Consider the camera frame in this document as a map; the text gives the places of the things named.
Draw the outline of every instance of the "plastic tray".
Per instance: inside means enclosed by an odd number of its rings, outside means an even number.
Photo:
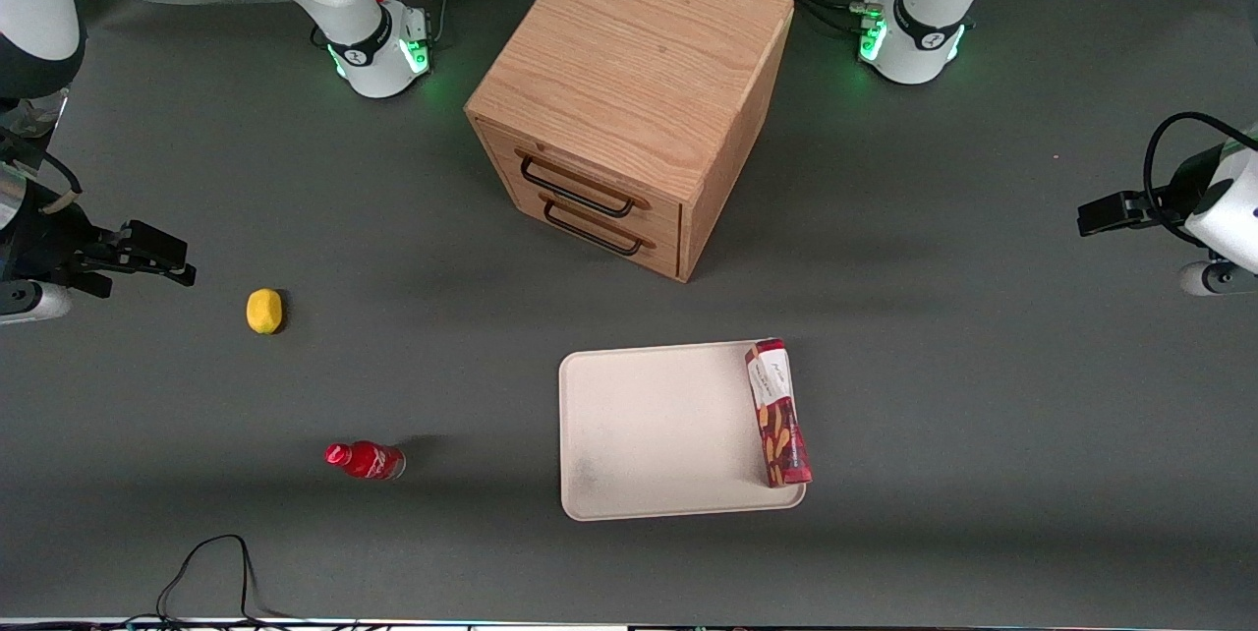
[[[756,430],[754,341],[571,353],[559,367],[560,491],[575,520],[772,510]]]

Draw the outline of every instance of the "black drawer handle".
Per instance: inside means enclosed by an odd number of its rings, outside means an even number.
[[[576,228],[576,225],[571,225],[570,222],[566,222],[566,220],[555,219],[554,215],[550,214],[550,211],[554,207],[555,207],[555,202],[554,201],[547,201],[546,202],[546,209],[542,210],[542,215],[545,215],[547,222],[551,222],[552,225],[557,225],[557,228],[562,228],[562,229],[565,229],[565,231],[571,233],[575,236],[585,238],[586,241],[594,243],[594,245],[600,246],[600,249],[611,250],[616,255],[624,255],[624,258],[633,258],[633,255],[638,255],[638,250],[642,250],[642,238],[638,238],[638,240],[633,241],[633,248],[632,249],[623,249],[623,246],[615,245],[615,243],[604,241],[603,238],[595,236],[594,233],[582,231],[582,229]]]
[[[633,210],[633,200],[625,200],[624,209],[615,210],[611,209],[611,206],[601,205],[599,201],[590,201],[587,197],[580,196],[580,194],[567,191],[567,189],[561,187],[559,184],[547,182],[546,178],[535,177],[535,175],[528,172],[530,166],[533,165],[533,157],[526,156],[523,152],[520,153],[525,157],[520,165],[520,172],[525,175],[525,178],[527,178],[530,184],[537,184],[540,187],[550,189],[550,191],[559,194],[559,196],[565,197],[567,201],[579,202],[579,205],[584,205],[585,209],[596,210],[599,214],[608,215],[608,217],[611,219],[624,219],[625,215],[629,215],[629,211]]]

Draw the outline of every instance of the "wooden box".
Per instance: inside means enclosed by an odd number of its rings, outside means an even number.
[[[464,111],[531,217],[687,282],[769,111],[791,0],[537,0]]]

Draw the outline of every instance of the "gray tabletop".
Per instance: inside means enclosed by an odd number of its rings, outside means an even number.
[[[452,0],[389,102],[296,5],[96,9],[53,151],[200,278],[0,331],[0,613],[147,611],[235,532],[304,616],[1253,626],[1258,300],[1181,295],[1199,255],[1162,233],[1074,229],[1165,116],[1258,117],[1242,0],[980,0],[926,88],[800,19],[688,285],[507,200],[462,104],[530,1]],[[1161,173],[1214,142],[1177,128]],[[258,287],[284,334],[248,331]],[[564,515],[566,353],[759,336],[791,349],[800,507]],[[405,441],[405,478],[322,464],[357,437]],[[172,612],[230,616],[234,556]]]

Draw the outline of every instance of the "red bottle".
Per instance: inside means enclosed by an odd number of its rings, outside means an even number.
[[[323,460],[341,466],[355,479],[396,479],[406,469],[406,455],[398,447],[361,440],[353,444],[332,444]]]

